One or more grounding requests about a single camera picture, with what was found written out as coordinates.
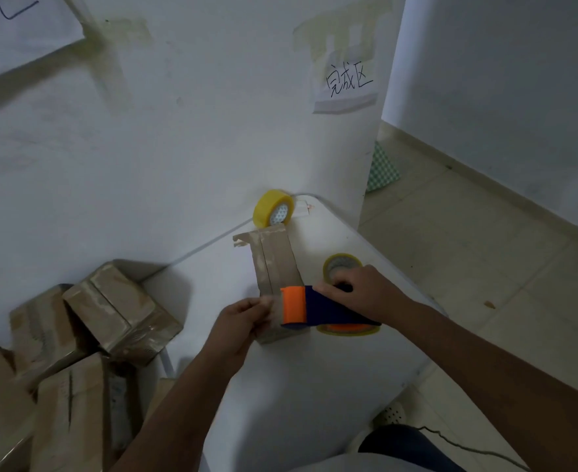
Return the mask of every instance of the person's left forearm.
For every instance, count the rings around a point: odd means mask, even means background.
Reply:
[[[116,470],[196,471],[230,376],[200,353],[116,463]]]

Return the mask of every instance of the dark blue pants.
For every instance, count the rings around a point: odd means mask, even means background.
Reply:
[[[403,424],[379,427],[363,440],[359,452],[395,457],[433,472],[466,472],[446,457],[423,433]]]

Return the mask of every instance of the person's left hand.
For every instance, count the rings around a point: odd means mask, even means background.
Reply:
[[[226,306],[208,335],[200,355],[213,361],[231,378],[241,369],[256,336],[269,328],[271,297],[246,298]]]

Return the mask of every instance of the power cord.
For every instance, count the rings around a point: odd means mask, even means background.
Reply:
[[[498,457],[499,459],[503,459],[505,461],[508,461],[510,463],[512,463],[513,465],[515,465],[516,467],[523,469],[527,472],[531,472],[531,469],[528,467],[525,467],[522,464],[519,464],[517,461],[515,461],[514,459],[504,456],[503,454],[499,454],[498,452],[493,452],[493,451],[480,451],[478,449],[473,449],[472,447],[466,447],[465,445],[460,445],[457,444],[456,442],[453,442],[449,439],[447,439],[446,437],[444,437],[442,435],[442,432],[440,432],[439,430],[433,430],[433,429],[429,429],[427,426],[423,425],[422,427],[414,427],[412,425],[410,425],[409,427],[412,427],[416,430],[426,430],[427,432],[430,432],[431,434],[437,434],[438,436],[440,436],[442,439],[444,439],[447,443],[454,445],[455,447],[458,447],[459,449],[463,449],[465,451],[468,452],[473,452],[474,454],[482,454],[484,456],[494,456],[494,457]]]

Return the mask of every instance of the checkered fabric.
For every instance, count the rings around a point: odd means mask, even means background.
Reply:
[[[366,192],[381,189],[392,182],[400,179],[400,172],[391,163],[385,150],[378,143],[374,142],[374,154],[372,155],[372,166],[369,170],[368,188]]]

